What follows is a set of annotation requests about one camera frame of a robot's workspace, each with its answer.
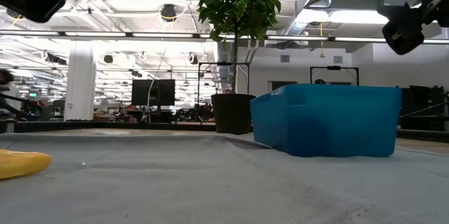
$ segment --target green leaves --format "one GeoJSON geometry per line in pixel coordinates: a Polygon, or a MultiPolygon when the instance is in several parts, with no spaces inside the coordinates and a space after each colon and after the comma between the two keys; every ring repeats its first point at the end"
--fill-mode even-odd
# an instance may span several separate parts
{"type": "Polygon", "coordinates": [[[199,21],[214,26],[210,33],[214,41],[222,41],[220,34],[249,35],[263,39],[268,27],[277,23],[279,0],[200,0],[199,21]]]}

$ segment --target ceiling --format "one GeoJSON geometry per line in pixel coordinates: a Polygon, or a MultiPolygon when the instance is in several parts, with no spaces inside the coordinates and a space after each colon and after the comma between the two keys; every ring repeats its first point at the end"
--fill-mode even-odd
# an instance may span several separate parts
{"type": "MultiPolygon", "coordinates": [[[[282,10],[278,14],[278,21],[273,30],[282,30],[293,20],[295,15],[295,0],[281,0],[282,10]]],[[[28,20],[12,19],[6,14],[6,9],[0,8],[0,29],[19,30],[52,30],[52,31],[96,31],[96,32],[188,32],[209,33],[207,23],[198,22],[196,11],[198,0],[67,0],[65,6],[45,24],[38,24],[28,20]],[[175,22],[164,22],[160,10],[164,4],[174,4],[177,13],[175,22]]],[[[351,37],[380,37],[382,25],[351,24],[325,22],[319,25],[308,25],[309,35],[323,36],[351,36],[351,37]]],[[[135,69],[142,73],[143,78],[151,79],[159,64],[162,71],[157,77],[160,79],[175,78],[179,83],[177,98],[181,103],[193,103],[196,96],[197,65],[189,62],[189,56],[195,55],[199,62],[216,62],[216,44],[213,42],[165,42],[165,41],[92,41],[95,53],[98,54],[98,66],[102,69],[97,73],[96,86],[97,102],[107,96],[115,100],[130,100],[130,86],[126,80],[133,78],[126,69],[135,69]],[[104,62],[104,55],[113,55],[114,62],[104,62]]],[[[69,60],[72,41],[66,39],[28,39],[25,37],[0,37],[0,67],[55,67],[46,62],[42,51],[47,51],[65,60],[69,60]]],[[[349,48],[346,43],[324,43],[325,48],[349,48]]],[[[320,48],[320,42],[310,42],[308,48],[313,51],[320,48]]],[[[278,56],[280,52],[272,49],[267,52],[264,48],[263,56],[255,65],[264,65],[269,54],[278,56]]],[[[42,89],[47,92],[49,100],[62,98],[67,81],[67,68],[58,65],[58,70],[13,70],[24,96],[28,89],[42,89]]],[[[219,76],[215,67],[211,73],[206,73],[204,86],[201,83],[201,98],[208,99],[215,92],[215,84],[219,76]]]]}

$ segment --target potted plant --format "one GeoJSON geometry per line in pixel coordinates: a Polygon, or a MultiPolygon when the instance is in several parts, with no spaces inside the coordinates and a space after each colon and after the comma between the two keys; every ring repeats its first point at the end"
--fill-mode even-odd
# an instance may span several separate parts
{"type": "Polygon", "coordinates": [[[268,27],[276,21],[279,0],[200,0],[199,20],[213,25],[210,37],[221,42],[222,34],[234,35],[232,49],[232,93],[212,96],[218,133],[248,133],[250,129],[250,100],[252,95],[236,94],[238,41],[242,36],[262,40],[268,27]]]}

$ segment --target gray carpet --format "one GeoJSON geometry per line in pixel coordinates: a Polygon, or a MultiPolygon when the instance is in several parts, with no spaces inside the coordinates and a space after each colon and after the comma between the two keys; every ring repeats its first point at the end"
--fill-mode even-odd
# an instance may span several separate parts
{"type": "Polygon", "coordinates": [[[449,223],[449,158],[299,158],[224,136],[2,135],[50,154],[1,223],[449,223]]]}

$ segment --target black pot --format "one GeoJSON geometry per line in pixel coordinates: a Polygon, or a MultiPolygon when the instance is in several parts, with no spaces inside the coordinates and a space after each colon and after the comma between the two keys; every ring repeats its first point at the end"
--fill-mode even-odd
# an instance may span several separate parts
{"type": "Polygon", "coordinates": [[[249,133],[251,124],[250,100],[253,95],[215,94],[212,105],[217,133],[241,135],[249,133]]]}

